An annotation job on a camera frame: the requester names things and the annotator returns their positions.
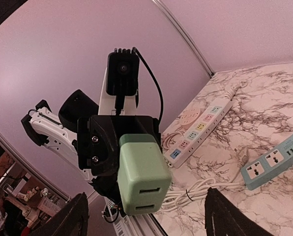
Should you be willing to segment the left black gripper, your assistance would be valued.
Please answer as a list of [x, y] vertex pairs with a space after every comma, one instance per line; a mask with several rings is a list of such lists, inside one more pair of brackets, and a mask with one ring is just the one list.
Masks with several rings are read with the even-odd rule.
[[150, 134], [160, 144], [160, 121], [150, 116], [92, 115], [77, 121], [77, 154], [80, 169], [95, 176], [90, 185], [101, 196], [120, 199], [117, 183], [120, 138]]

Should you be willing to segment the green usb charger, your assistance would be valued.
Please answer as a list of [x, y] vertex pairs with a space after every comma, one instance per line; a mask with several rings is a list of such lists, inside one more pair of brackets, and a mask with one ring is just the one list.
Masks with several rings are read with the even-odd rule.
[[119, 146], [117, 182], [123, 211], [129, 216], [157, 212], [172, 181], [157, 141], [150, 134], [125, 134]]

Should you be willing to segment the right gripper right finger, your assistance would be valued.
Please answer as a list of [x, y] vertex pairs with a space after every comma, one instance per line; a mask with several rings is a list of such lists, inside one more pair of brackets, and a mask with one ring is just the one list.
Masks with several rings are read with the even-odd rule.
[[205, 198], [205, 229], [208, 236], [272, 235], [245, 216], [216, 188], [209, 188]]

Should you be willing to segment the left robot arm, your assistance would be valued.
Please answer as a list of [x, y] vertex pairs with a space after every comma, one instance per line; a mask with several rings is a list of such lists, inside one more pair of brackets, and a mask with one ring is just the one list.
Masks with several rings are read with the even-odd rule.
[[73, 92], [59, 113], [40, 101], [21, 123], [30, 139], [79, 169], [95, 191], [120, 201], [128, 184], [141, 192], [160, 189], [164, 165], [159, 120], [136, 114], [138, 71], [121, 64], [106, 69], [100, 102]]

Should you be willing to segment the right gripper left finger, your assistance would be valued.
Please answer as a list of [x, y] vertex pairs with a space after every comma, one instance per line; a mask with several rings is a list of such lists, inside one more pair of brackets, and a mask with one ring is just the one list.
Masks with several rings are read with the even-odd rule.
[[31, 232], [32, 236], [87, 236], [88, 200], [85, 193], [76, 195], [47, 223]]

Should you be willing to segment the teal power strip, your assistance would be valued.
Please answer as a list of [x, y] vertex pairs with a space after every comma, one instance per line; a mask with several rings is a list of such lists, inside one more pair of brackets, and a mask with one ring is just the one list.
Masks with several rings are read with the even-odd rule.
[[293, 134], [241, 168], [245, 186], [255, 190], [293, 166]]

